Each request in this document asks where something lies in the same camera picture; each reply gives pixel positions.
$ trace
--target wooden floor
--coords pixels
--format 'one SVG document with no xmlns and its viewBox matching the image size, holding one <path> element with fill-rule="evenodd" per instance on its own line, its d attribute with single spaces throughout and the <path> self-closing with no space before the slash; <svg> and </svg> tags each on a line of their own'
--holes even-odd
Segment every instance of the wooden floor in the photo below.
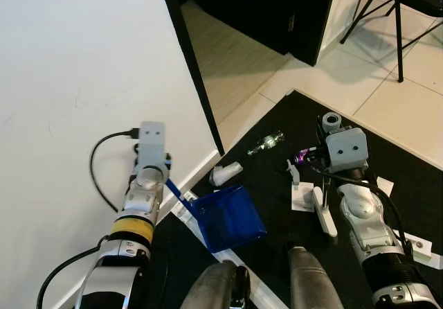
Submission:
<svg viewBox="0 0 443 309">
<path fill-rule="evenodd" d="M 193 1 L 181 8 L 215 121 L 220 124 L 290 57 L 208 15 Z"/>
</svg>

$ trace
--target white tape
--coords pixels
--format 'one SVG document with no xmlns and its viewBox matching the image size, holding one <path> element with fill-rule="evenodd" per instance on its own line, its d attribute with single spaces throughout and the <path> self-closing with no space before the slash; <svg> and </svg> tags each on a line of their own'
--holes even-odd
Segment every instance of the white tape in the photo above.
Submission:
<svg viewBox="0 0 443 309">
<path fill-rule="evenodd" d="M 380 176 L 377 177 L 377 186 L 384 191 L 384 193 L 390 196 L 392 192 L 392 188 L 394 186 L 394 182 L 388 181 Z"/>
<path fill-rule="evenodd" d="M 177 212 L 180 210 L 180 207 L 175 209 L 174 206 L 171 212 L 173 212 L 173 214 L 175 214 L 175 216 L 178 217 L 178 219 L 180 219 L 180 221 L 182 221 L 182 223 L 184 223 L 189 228 L 189 230 L 191 230 L 194 236 L 198 238 L 204 246 L 206 246 L 203 235 L 200 232 L 199 225 L 195 218 L 192 216 L 191 218 L 187 218 L 183 215 L 184 213 L 180 213 L 179 215 Z M 282 302 L 282 300 L 280 300 L 277 295 L 275 295 L 273 291 L 268 286 L 266 286 L 263 281 L 260 280 L 257 274 L 255 274 L 231 249 L 217 252 L 216 254 L 213 254 L 213 256 L 219 262 L 230 260 L 233 261 L 236 266 L 242 265 L 248 269 L 251 279 L 250 299 L 258 309 L 288 309 L 288 307 Z"/>
<path fill-rule="evenodd" d="M 191 201 L 191 200 L 198 200 L 199 198 L 197 197 L 197 195 L 195 195 L 191 190 L 186 191 L 183 194 L 183 197 L 187 200 L 187 201 Z"/>
<path fill-rule="evenodd" d="M 437 270 L 443 270 L 443 256 L 432 253 L 431 260 L 428 262 L 428 266 Z"/>
</svg>

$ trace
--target black floor mat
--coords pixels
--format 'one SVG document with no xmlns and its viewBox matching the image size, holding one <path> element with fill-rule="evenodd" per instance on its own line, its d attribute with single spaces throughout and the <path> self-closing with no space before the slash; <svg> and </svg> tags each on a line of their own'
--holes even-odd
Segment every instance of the black floor mat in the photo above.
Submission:
<svg viewBox="0 0 443 309">
<path fill-rule="evenodd" d="M 329 202 L 338 229 L 337 243 L 331 243 L 322 232 L 315 213 L 291 210 L 291 179 L 285 171 L 286 159 L 303 148 L 317 144 L 316 117 L 328 111 L 326 107 L 293 92 L 262 118 L 219 163 L 226 166 L 238 161 L 244 167 L 242 173 L 223 187 L 243 185 L 268 231 L 266 237 L 234 248 L 234 251 L 290 308 L 289 270 L 282 248 L 285 243 L 295 241 L 321 262 L 345 308 L 373 308 L 372 293 L 351 248 L 349 228 L 339 213 L 340 200 L 335 190 L 331 189 Z M 354 125 L 345 118 L 343 123 Z M 283 131 L 286 136 L 282 143 L 253 157 L 246 156 L 246 151 L 259 139 L 277 130 Z M 391 198 L 403 218 L 405 231 L 432 241 L 433 252 L 443 254 L 442 172 L 380 136 L 365 132 L 370 148 L 370 169 L 395 183 Z M 302 170 L 301 179 L 320 185 L 320 177 L 311 170 Z M 199 196 L 213 190 L 207 175 L 193 188 Z M 388 221 L 394 222 L 390 213 L 387 217 Z M 194 247 L 188 245 L 182 250 L 192 251 Z M 441 294 L 442 272 L 423 265 L 419 268 Z"/>
<path fill-rule="evenodd" d="M 163 305 L 160 293 L 169 261 Z M 149 273 L 149 292 L 144 309 L 179 309 L 200 274 L 218 263 L 192 232 L 172 213 L 155 229 Z M 251 303 L 249 309 L 256 309 Z"/>
</svg>

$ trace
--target blue plastic dustpan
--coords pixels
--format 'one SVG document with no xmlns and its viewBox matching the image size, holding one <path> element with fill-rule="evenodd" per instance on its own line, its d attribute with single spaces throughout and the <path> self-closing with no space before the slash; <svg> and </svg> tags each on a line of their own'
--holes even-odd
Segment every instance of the blue plastic dustpan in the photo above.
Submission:
<svg viewBox="0 0 443 309">
<path fill-rule="evenodd" d="M 177 188 L 171 191 L 175 195 L 179 193 Z M 242 245 L 266 234 L 243 186 L 231 186 L 191 203 L 181 197 L 179 199 L 197 219 L 206 246 L 212 253 Z"/>
</svg>

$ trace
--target white paper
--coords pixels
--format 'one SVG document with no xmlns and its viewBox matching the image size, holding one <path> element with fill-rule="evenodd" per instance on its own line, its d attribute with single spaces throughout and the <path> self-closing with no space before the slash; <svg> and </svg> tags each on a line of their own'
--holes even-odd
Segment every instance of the white paper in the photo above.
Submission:
<svg viewBox="0 0 443 309">
<path fill-rule="evenodd" d="M 193 200 L 198 200 L 198 196 L 195 195 L 191 190 L 186 191 L 183 194 L 183 197 L 185 198 L 185 200 L 187 200 L 188 202 L 191 202 Z"/>
<path fill-rule="evenodd" d="M 383 190 L 386 195 L 390 196 L 390 193 L 391 193 L 392 188 L 394 186 L 394 182 L 388 181 L 387 179 L 384 179 L 384 178 L 378 176 L 377 177 L 377 186 L 379 186 L 379 188 L 381 190 Z"/>
<path fill-rule="evenodd" d="M 173 214 L 175 214 L 183 223 L 187 223 L 190 218 L 192 218 L 191 212 L 189 212 L 181 202 L 177 202 L 177 204 L 172 207 L 171 212 L 173 212 Z"/>
<path fill-rule="evenodd" d="M 312 191 L 314 184 L 300 182 L 299 185 L 291 187 L 291 207 L 293 211 L 314 212 Z"/>
<path fill-rule="evenodd" d="M 443 270 L 443 257 L 434 253 L 431 255 L 431 260 L 427 263 L 427 265 L 437 270 Z"/>
</svg>

